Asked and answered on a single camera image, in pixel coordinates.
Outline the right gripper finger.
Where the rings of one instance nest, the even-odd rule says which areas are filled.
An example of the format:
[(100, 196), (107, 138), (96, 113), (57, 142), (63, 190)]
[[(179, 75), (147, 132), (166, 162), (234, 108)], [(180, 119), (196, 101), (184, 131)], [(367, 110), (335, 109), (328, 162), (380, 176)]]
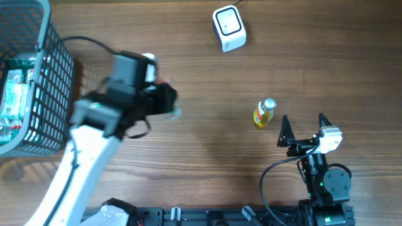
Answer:
[(318, 115), (318, 123), (319, 123), (319, 128), (325, 127), (325, 126), (332, 126), (332, 123), (326, 118), (323, 112), (319, 113)]
[(291, 128), (289, 119), (287, 115), (282, 117), (281, 131), (278, 138), (278, 147), (288, 147), (296, 144), (295, 135)]

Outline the green lid jar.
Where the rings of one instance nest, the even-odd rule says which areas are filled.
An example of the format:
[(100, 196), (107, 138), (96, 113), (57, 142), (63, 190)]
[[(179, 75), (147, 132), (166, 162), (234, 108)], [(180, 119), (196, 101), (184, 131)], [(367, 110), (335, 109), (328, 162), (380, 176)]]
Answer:
[(175, 105), (173, 109), (168, 112), (162, 114), (162, 119), (166, 121), (174, 121), (181, 117), (182, 110), (179, 105)]

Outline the yellow liquid bottle silver cap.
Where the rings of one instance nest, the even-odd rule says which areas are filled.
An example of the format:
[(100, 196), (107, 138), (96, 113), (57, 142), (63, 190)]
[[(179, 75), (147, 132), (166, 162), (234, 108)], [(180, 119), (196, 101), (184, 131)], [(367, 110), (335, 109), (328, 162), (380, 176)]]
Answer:
[(265, 129), (274, 116), (276, 101), (272, 98), (267, 98), (258, 103), (253, 112), (253, 123), (257, 129)]

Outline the teal snack packet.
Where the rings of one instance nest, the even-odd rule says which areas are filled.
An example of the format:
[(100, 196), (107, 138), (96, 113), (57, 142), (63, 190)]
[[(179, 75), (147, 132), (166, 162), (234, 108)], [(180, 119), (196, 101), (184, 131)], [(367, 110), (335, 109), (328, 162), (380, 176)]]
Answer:
[(8, 71), (1, 100), (1, 117), (22, 123), (25, 115), (29, 85), (27, 69)]

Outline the green sponge package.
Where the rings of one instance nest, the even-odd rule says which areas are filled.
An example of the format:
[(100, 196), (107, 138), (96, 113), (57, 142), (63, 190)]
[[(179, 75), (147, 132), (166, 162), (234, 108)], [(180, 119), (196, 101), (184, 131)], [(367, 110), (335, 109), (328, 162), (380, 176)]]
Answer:
[(22, 69), (35, 69), (36, 66), (36, 52), (23, 52), (18, 53), (13, 58), (9, 58), (6, 62), (6, 70), (22, 70)]

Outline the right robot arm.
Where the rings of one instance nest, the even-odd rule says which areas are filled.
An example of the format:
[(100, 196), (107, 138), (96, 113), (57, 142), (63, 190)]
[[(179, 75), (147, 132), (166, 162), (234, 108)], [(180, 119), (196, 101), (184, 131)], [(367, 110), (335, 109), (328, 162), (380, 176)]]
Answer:
[(326, 154), (336, 150), (342, 131), (332, 125), (323, 113), (318, 115), (319, 130), (310, 139), (297, 140), (288, 116), (282, 118), (277, 146), (287, 147), (288, 157), (298, 159), (298, 170), (307, 186), (308, 199), (298, 202), (297, 225), (355, 225), (350, 200), (351, 170), (343, 164), (328, 164)]

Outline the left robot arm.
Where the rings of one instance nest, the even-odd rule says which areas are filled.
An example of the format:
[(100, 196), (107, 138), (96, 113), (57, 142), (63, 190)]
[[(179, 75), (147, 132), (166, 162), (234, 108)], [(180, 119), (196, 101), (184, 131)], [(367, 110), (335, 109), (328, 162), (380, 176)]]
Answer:
[(158, 80), (156, 57), (122, 51), (114, 55), (106, 91), (89, 92), (74, 103), (70, 140), (40, 206), (28, 225), (131, 225), (137, 208), (110, 199), (84, 220), (85, 209), (104, 168), (126, 131), (148, 116), (173, 114), (177, 92)]

